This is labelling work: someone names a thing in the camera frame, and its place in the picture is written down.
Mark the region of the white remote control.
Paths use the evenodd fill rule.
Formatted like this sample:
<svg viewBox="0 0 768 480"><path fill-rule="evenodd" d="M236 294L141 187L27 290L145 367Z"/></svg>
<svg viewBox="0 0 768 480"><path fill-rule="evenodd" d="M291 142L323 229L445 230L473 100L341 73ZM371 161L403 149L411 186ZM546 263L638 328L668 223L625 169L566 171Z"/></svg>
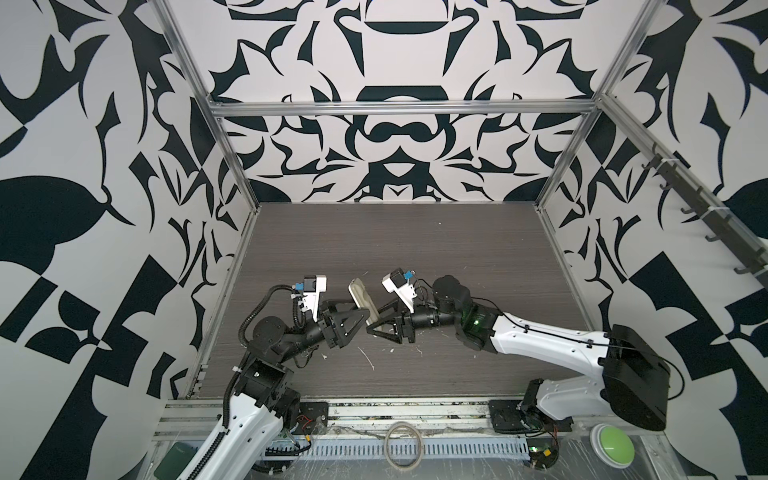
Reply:
<svg viewBox="0 0 768 480"><path fill-rule="evenodd" d="M369 295L364 283L360 278L354 278L348 285L348 291L358 309L365 309L369 312L366 324L368 326L378 322L380 315L378 308Z"/></svg>

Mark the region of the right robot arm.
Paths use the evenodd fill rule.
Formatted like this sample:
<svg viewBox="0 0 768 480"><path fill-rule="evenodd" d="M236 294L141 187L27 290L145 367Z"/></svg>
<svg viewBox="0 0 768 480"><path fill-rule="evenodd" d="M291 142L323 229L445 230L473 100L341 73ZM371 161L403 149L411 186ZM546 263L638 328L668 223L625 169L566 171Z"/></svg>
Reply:
<svg viewBox="0 0 768 480"><path fill-rule="evenodd" d="M534 379L518 408L550 421L609 413L648 431L667 426L670 377L678 367L658 354L632 328L573 330L526 320L477 297L452 275L436 279L426 299L414 282L385 277L396 298L367 327L393 343L413 343L420 330L453 327L466 347L521 356L574 372L565 380Z"/></svg>

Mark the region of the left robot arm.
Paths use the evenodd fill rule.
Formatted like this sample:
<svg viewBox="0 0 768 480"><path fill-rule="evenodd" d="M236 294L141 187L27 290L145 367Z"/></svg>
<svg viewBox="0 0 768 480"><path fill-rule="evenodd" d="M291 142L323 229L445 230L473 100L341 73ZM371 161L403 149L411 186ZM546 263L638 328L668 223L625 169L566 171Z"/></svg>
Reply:
<svg viewBox="0 0 768 480"><path fill-rule="evenodd" d="M377 309L361 280L350 300L322 301L324 277L271 287L238 328L245 353L233 369L222 414L180 479L243 479L251 472L278 475L287 461L267 459L273 441L290 434L299 418L300 395L290 388L287 361L326 343L343 348Z"/></svg>

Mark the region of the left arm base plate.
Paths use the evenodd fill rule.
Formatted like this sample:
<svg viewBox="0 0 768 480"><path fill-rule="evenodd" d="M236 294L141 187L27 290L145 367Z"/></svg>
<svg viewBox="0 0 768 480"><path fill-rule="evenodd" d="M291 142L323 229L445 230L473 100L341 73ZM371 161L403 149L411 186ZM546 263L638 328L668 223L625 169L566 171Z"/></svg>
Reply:
<svg viewBox="0 0 768 480"><path fill-rule="evenodd" d="M293 432L301 435L312 435L315 430L325 427L328 415L328 402L301 401Z"/></svg>

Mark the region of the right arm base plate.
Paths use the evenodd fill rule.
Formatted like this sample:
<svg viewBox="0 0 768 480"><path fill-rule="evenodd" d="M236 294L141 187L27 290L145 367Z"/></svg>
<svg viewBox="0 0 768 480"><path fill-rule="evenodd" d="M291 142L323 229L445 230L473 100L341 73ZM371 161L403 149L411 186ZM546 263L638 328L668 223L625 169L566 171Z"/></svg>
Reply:
<svg viewBox="0 0 768 480"><path fill-rule="evenodd" d="M572 431L571 417L554 420L523 400L490 400L488 409L491 426L499 434L533 435L541 432Z"/></svg>

